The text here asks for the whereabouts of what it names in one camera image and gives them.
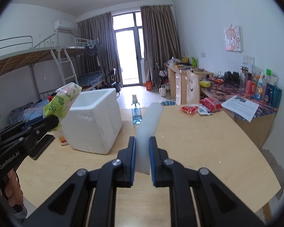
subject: canvas print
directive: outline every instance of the canvas print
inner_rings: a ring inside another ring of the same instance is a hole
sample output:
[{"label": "canvas print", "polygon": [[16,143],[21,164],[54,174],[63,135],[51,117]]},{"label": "canvas print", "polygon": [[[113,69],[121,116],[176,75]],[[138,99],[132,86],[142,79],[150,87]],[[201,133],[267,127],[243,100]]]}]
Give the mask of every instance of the canvas print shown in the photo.
[{"label": "canvas print", "polygon": [[242,52],[239,27],[230,26],[224,30],[224,34],[226,50]]}]

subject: glass door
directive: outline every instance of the glass door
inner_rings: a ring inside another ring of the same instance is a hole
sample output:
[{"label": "glass door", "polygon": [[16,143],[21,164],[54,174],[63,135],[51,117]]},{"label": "glass door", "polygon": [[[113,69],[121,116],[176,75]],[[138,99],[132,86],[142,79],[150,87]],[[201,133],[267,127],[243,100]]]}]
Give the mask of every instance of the glass door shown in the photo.
[{"label": "glass door", "polygon": [[123,86],[141,85],[144,42],[141,12],[113,17]]}]

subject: metal screw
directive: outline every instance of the metal screw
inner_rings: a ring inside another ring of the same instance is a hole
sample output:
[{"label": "metal screw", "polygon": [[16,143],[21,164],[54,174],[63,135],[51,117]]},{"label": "metal screw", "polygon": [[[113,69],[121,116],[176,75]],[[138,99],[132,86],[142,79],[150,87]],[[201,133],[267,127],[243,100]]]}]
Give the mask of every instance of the metal screw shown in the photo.
[{"label": "metal screw", "polygon": [[207,175],[209,173],[209,170],[205,167],[202,167],[199,172],[202,174],[202,175]]},{"label": "metal screw", "polygon": [[113,161],[112,161],[112,164],[114,165],[114,166],[118,166],[118,165],[120,165],[122,163],[122,161],[120,160],[120,159],[114,159]]},{"label": "metal screw", "polygon": [[83,176],[83,175],[85,175],[86,174],[86,170],[85,169],[79,169],[79,170],[77,170],[77,175],[78,176]]},{"label": "metal screw", "polygon": [[173,160],[172,159],[165,159],[164,160],[164,163],[168,166],[172,165],[173,164]]}]

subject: patterned tablecloth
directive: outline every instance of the patterned tablecloth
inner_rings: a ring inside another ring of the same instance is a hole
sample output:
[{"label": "patterned tablecloth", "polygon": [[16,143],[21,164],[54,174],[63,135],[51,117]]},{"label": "patterned tablecloth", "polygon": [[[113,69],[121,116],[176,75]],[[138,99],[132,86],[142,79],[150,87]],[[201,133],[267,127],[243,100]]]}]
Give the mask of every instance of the patterned tablecloth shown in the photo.
[{"label": "patterned tablecloth", "polygon": [[[233,97],[235,95],[244,97],[248,100],[251,100],[255,103],[258,103],[259,107],[258,107],[258,110],[256,111],[256,113],[254,115],[254,118],[278,112],[277,108],[272,107],[271,105],[269,105],[265,101],[253,99],[252,95],[242,93],[242,92],[240,92],[239,88],[234,87],[234,86],[232,86],[228,83],[218,84],[218,83],[215,83],[215,82],[212,82],[212,81],[210,81],[210,83],[211,83],[211,86],[209,88],[202,88],[200,86],[201,92],[203,92],[208,97],[215,98],[216,100],[218,100],[221,103],[227,101],[228,99],[230,99],[231,97]],[[238,115],[236,113],[234,113],[234,115],[238,119],[244,120],[244,118],[242,118],[240,115]]]}]

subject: white cylindrical tube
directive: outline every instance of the white cylindrical tube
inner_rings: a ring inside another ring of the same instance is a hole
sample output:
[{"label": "white cylindrical tube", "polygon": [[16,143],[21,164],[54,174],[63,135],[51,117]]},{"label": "white cylindrical tube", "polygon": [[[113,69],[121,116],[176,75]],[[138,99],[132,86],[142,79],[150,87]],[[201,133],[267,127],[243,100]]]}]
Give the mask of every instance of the white cylindrical tube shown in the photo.
[{"label": "white cylindrical tube", "polygon": [[154,136],[163,106],[160,103],[151,103],[147,109],[136,134],[136,165],[135,170],[140,173],[149,175],[150,158],[149,158],[149,138]]}]

